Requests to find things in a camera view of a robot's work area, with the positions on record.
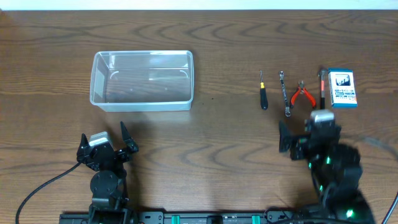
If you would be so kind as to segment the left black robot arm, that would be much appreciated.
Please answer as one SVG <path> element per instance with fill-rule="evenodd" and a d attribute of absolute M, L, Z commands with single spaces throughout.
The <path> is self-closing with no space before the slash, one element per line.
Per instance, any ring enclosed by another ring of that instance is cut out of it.
<path fill-rule="evenodd" d="M 81 135 L 76 153 L 79 163 L 96 172 L 90 181 L 93 194 L 88 223 L 137 223 L 137 213 L 127 207 L 127 172 L 124 163 L 139 151 L 125 124 L 120 122 L 125 147 L 115 150 L 106 133 L 97 134 L 88 141 Z"/>

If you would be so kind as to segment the blue white screw box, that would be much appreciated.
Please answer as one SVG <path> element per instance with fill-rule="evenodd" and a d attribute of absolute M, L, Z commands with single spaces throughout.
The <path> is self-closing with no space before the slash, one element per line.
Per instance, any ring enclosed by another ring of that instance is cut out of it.
<path fill-rule="evenodd" d="M 346 68 L 329 68 L 332 108 L 356 108 L 358 106 L 353 71 Z"/>

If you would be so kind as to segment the clear plastic container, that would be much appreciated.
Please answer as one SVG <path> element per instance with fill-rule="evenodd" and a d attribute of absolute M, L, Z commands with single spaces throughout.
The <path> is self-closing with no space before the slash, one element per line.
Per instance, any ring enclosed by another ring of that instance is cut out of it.
<path fill-rule="evenodd" d="M 93 60 L 90 103 L 105 112 L 188 111 L 194 89 L 189 50 L 101 51 Z"/>

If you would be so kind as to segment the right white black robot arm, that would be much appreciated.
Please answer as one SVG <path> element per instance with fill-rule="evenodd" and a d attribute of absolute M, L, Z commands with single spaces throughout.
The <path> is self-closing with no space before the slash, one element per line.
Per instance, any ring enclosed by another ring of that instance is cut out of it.
<path fill-rule="evenodd" d="M 294 135 L 279 123 L 279 151 L 293 161 L 305 160 L 318 196 L 292 216 L 294 223 L 375 223 L 369 204 L 359 190 L 363 174 L 357 148 L 340 143 L 341 126 L 334 120 L 305 123 L 307 134 Z"/>

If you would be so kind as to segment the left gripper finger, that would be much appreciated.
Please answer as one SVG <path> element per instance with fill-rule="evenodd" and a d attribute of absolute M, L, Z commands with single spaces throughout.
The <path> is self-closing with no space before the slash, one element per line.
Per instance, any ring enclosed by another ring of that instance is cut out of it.
<path fill-rule="evenodd" d="M 84 153 L 90 145 L 88 143 L 87 137 L 84 133 L 81 134 L 81 140 L 79 145 L 79 153 Z"/>
<path fill-rule="evenodd" d="M 121 134 L 122 134 L 122 139 L 123 142 L 126 145 L 126 148 L 129 149 L 129 151 L 131 153 L 135 153 L 139 151 L 139 146 L 137 145 L 137 143 L 135 142 L 135 140 L 133 140 L 133 138 L 131 137 L 131 135 L 129 134 L 129 131 L 127 130 L 125 124 L 123 121 L 120 122 L 121 125 Z"/>

